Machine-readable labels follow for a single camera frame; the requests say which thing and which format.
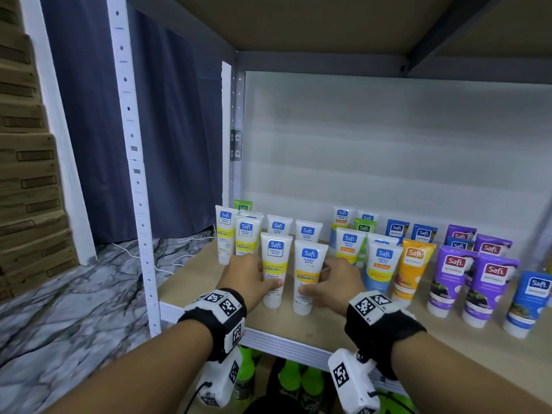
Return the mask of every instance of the black cable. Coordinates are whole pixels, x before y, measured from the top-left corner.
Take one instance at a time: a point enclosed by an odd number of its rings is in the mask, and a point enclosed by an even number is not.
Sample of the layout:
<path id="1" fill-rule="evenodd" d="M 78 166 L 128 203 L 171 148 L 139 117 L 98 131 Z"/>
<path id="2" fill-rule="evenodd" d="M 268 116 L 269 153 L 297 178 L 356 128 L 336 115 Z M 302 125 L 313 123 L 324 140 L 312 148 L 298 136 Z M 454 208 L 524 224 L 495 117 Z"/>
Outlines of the black cable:
<path id="1" fill-rule="evenodd" d="M 194 392 L 194 395 L 191 397 L 191 400 L 190 402 L 188 403 L 188 406 L 186 407 L 186 409 L 184 410 L 184 414 L 188 414 L 188 410 L 190 409 L 191 407 L 191 404 L 194 402 L 194 400 L 196 399 L 199 391 L 202 390 L 202 388 L 204 386 L 206 386 L 207 388 L 209 388 L 210 386 L 212 385 L 212 382 L 203 382 L 201 385 L 199 385 L 199 388 L 197 388 Z"/>
<path id="2" fill-rule="evenodd" d="M 403 404 L 401 401 L 399 401 L 397 398 L 395 398 L 390 391 L 387 391 L 387 392 L 381 392 L 381 391 L 374 391 L 374 392 L 369 392 L 368 393 L 368 396 L 370 398 L 373 398 L 375 397 L 376 395 L 379 395 L 379 396 L 384 396 L 388 399 L 390 399 L 391 401 L 393 401 L 394 403 L 396 404 L 399 404 L 401 407 L 403 407 L 406 411 L 410 412 L 411 414 L 417 414 L 415 411 L 412 411 L 409 407 L 407 407 L 405 404 Z"/>

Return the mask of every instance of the left hand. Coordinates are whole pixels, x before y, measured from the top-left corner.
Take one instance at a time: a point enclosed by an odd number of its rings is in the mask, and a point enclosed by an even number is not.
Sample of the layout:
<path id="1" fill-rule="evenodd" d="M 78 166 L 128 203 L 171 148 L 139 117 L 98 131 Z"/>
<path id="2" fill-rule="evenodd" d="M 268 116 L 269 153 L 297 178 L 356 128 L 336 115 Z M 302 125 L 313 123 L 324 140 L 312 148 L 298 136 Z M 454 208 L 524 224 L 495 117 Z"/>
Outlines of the left hand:
<path id="1" fill-rule="evenodd" d="M 217 288 L 230 288 L 242 295 L 247 313 L 251 313 L 260 300 L 273 289 L 284 285 L 282 279 L 263 280 L 263 265 L 258 255 L 244 254 L 230 257 L 224 267 Z"/>

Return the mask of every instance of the purple tube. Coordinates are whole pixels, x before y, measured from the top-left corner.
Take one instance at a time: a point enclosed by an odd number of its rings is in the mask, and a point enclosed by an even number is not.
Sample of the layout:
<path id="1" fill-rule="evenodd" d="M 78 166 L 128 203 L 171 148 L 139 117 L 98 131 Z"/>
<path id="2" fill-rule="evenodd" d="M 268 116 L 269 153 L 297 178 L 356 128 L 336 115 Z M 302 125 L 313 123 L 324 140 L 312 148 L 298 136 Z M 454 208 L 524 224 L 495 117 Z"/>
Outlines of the purple tube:
<path id="1" fill-rule="evenodd" d="M 475 237 L 474 251 L 481 254 L 490 254 L 491 256 L 504 257 L 512 247 L 513 242 L 508 239 L 501 239 L 497 237 L 492 237 L 490 235 L 478 234 Z M 475 268 L 472 268 L 466 273 L 466 286 L 469 287 L 472 285 L 472 278 L 474 276 Z"/>
<path id="2" fill-rule="evenodd" d="M 473 239 L 475 233 L 477 232 L 476 228 L 470 228 L 467 226 L 460 225 L 449 225 L 446 230 L 446 237 L 461 238 L 461 239 Z"/>
<path id="3" fill-rule="evenodd" d="M 473 327 L 484 327 L 506 290 L 506 279 L 513 276 L 519 265 L 520 261 L 513 258 L 479 254 L 462 319 Z"/>
<path id="4" fill-rule="evenodd" d="M 436 317 L 445 318 L 462 290 L 464 277 L 478 254 L 461 248 L 441 246 L 435 276 L 431 283 L 427 310 Z"/>

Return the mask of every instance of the hand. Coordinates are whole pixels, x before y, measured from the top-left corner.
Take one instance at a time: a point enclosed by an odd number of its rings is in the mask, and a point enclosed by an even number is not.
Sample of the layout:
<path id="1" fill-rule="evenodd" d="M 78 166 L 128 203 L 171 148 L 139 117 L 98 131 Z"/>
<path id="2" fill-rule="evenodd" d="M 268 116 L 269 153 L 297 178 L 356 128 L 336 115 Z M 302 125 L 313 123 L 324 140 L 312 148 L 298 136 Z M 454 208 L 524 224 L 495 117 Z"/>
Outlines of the hand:
<path id="1" fill-rule="evenodd" d="M 315 306 L 327 306 L 345 316 L 349 301 L 365 290 L 356 267 L 344 258 L 326 257 L 320 283 L 302 285 L 298 292 L 312 297 Z"/>
<path id="2" fill-rule="evenodd" d="M 251 313 L 268 292 L 282 286 L 282 279 L 263 280 L 263 265 L 258 255 L 244 254 L 230 257 L 217 288 L 228 287 L 238 292 L 245 301 L 247 313 Z"/>

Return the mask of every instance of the metal shelf frame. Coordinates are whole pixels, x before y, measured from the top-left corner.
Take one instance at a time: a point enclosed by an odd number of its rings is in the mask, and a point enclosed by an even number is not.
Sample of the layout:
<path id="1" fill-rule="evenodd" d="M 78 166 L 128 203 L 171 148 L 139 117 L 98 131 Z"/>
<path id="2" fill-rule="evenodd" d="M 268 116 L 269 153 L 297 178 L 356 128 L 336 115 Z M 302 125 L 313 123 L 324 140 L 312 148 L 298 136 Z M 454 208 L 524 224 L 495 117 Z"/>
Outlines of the metal shelf frame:
<path id="1" fill-rule="evenodd" d="M 161 333 L 161 321 L 176 322 L 182 308 L 159 302 L 152 246 L 150 211 L 147 197 L 146 169 L 143 163 L 140 120 L 137 109 L 133 56 L 130 44 L 127 2 L 190 41 L 204 44 L 222 63 L 223 75 L 223 203 L 231 204 L 241 197 L 241 151 L 244 140 L 245 82 L 249 70 L 295 72 L 313 74 L 339 74 L 350 76 L 379 76 L 399 78 L 455 79 L 552 84 L 552 61 L 537 58 L 444 58 L 434 57 L 436 49 L 448 37 L 456 36 L 466 24 L 473 21 L 497 0 L 479 0 L 465 5 L 460 16 L 453 11 L 443 17 L 424 36 L 410 55 L 350 55 L 336 53 L 242 52 L 235 50 L 221 36 L 187 12 L 175 0 L 107 0 L 113 55 L 119 90 L 120 111 L 123 121 L 126 154 L 128 159 L 136 228 L 139 236 L 140 259 L 151 336 Z M 552 205 L 543 216 L 541 226 L 548 229 L 536 232 L 532 249 L 524 259 L 527 267 L 541 263 L 543 250 L 552 244 Z M 252 348 L 285 357 L 297 362 L 327 370 L 330 353 L 326 350 L 246 328 L 243 344 Z M 378 373 L 371 378 L 376 387 L 404 394 L 399 383 L 385 381 Z"/>

